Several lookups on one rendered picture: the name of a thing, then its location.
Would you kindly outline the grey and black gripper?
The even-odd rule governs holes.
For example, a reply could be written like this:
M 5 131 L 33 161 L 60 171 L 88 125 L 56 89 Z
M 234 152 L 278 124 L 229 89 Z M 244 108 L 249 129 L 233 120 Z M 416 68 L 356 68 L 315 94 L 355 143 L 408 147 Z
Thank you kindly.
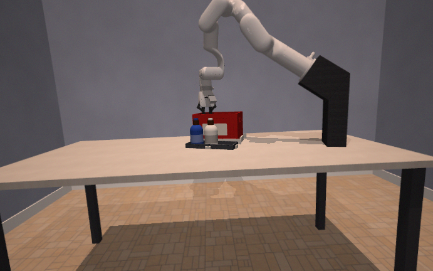
M 205 107 L 209 108 L 209 114 L 212 114 L 212 111 L 217 107 L 216 104 L 210 104 L 208 99 L 204 98 L 204 97 L 208 97 L 208 95 L 214 95 L 213 91 L 212 90 L 203 90 L 203 91 L 200 91 L 199 95 L 198 95 L 197 109 L 199 109 L 202 112 L 202 114 L 206 114 L 205 113 Z

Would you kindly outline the red bottle crate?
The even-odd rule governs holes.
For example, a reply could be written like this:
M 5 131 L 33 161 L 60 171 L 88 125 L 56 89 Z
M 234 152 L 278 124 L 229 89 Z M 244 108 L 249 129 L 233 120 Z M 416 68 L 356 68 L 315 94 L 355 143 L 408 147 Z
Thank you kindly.
M 240 139 L 243 135 L 243 120 L 238 112 L 212 112 L 209 114 L 198 113 L 192 114 L 192 123 L 194 118 L 198 118 L 199 125 L 204 129 L 207 126 L 208 118 L 213 118 L 214 125 L 217 127 L 218 139 Z

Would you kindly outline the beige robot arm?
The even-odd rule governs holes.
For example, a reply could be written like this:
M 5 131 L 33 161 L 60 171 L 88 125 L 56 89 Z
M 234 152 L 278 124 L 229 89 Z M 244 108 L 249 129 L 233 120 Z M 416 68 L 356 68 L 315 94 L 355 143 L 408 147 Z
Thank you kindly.
M 247 15 L 252 14 L 252 15 Z M 299 76 L 299 81 L 314 64 L 315 52 L 303 56 L 289 46 L 272 37 L 265 30 L 259 19 L 242 0 L 212 0 L 199 19 L 199 28 L 204 32 L 203 48 L 217 59 L 217 67 L 204 67 L 199 70 L 200 91 L 212 90 L 211 80 L 220 80 L 224 76 L 224 59 L 218 50 L 220 17 L 235 17 L 240 23 L 240 30 L 251 46 L 287 70 Z

